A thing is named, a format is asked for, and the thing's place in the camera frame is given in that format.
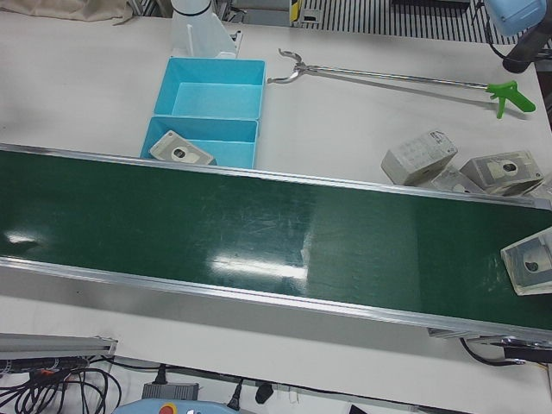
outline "blue plastic bin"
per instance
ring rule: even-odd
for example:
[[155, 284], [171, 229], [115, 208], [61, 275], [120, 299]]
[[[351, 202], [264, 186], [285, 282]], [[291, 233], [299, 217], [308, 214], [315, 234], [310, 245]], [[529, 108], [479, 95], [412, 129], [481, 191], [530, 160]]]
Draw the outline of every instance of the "blue plastic bin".
[[258, 120], [264, 82], [262, 60], [171, 58], [154, 114]]
[[142, 158], [153, 158], [150, 148], [171, 129], [216, 158], [219, 166], [253, 168], [256, 121], [154, 116], [147, 128]]
[[170, 58], [141, 157], [171, 129], [219, 166], [253, 168], [264, 84], [262, 60]]

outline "conveyor belt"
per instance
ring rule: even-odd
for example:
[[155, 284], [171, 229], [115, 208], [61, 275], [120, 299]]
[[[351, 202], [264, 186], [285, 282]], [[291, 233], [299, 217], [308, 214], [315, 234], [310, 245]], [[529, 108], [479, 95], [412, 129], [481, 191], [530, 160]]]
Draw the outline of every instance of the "conveyor belt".
[[552, 225], [552, 211], [529, 199], [1, 148], [4, 267], [97, 269], [111, 282], [126, 273], [230, 298], [552, 338], [552, 297], [518, 297], [499, 254]]

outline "white table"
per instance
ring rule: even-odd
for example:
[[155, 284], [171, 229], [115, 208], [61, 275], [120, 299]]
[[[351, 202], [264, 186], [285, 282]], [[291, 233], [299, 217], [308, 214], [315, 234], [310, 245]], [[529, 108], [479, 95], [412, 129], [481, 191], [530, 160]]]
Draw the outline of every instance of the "white table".
[[[169, 30], [168, 20], [154, 18], [114, 27], [0, 13], [0, 141], [137, 155]], [[269, 76], [291, 70], [278, 56], [283, 47], [312, 64], [483, 83], [512, 78], [483, 45], [241, 30], [241, 57], [266, 60]], [[501, 121], [473, 91], [307, 76], [269, 85], [257, 167], [388, 182], [379, 167], [387, 148], [440, 127], [460, 149], [457, 166], [526, 148], [547, 173], [550, 132], [535, 73], [515, 78], [537, 112], [509, 110]], [[0, 286], [0, 312], [13, 316], [0, 318], [2, 332], [111, 336], [129, 357], [460, 411], [550, 410], [541, 368], [486, 367], [424, 329], [22, 273], [0, 274]]]

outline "wire bundle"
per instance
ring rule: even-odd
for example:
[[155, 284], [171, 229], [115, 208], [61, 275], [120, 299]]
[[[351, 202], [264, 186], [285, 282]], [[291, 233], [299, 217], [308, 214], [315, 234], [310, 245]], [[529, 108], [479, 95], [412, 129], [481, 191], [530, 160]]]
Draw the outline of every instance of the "wire bundle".
[[[89, 373], [100, 374], [103, 380], [103, 386], [92, 384], [86, 379]], [[122, 390], [119, 381], [110, 373], [99, 368], [75, 368], [61, 369], [59, 371], [39, 371], [31, 373], [28, 381], [18, 386], [0, 387], [0, 413], [1, 409], [13, 401], [15, 414], [40, 414], [54, 401], [56, 395], [60, 396], [59, 408], [57, 413], [63, 410], [66, 391], [70, 384], [76, 384], [80, 387], [82, 399], [83, 414], [106, 414], [107, 412], [107, 394], [110, 380], [116, 385], [118, 398], [116, 406], [121, 403]], [[85, 396], [85, 389], [91, 388], [98, 394], [99, 402], [94, 410], [91, 410]]]

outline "small package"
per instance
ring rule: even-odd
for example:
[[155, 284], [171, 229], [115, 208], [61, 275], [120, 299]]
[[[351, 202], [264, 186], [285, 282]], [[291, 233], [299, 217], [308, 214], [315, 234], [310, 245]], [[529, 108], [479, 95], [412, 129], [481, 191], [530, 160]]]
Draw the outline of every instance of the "small package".
[[430, 181], [430, 188], [443, 191], [463, 192], [467, 194], [486, 194], [477, 184], [453, 166], [447, 166]]
[[472, 158], [460, 171], [487, 193], [500, 196], [523, 194], [543, 179], [529, 151]]
[[215, 157], [171, 130], [155, 142], [149, 153], [157, 160], [216, 165]]
[[500, 251], [518, 295], [552, 293], [552, 228]]
[[395, 184], [425, 181], [440, 172], [458, 153], [441, 131], [430, 131], [387, 151], [381, 168]]

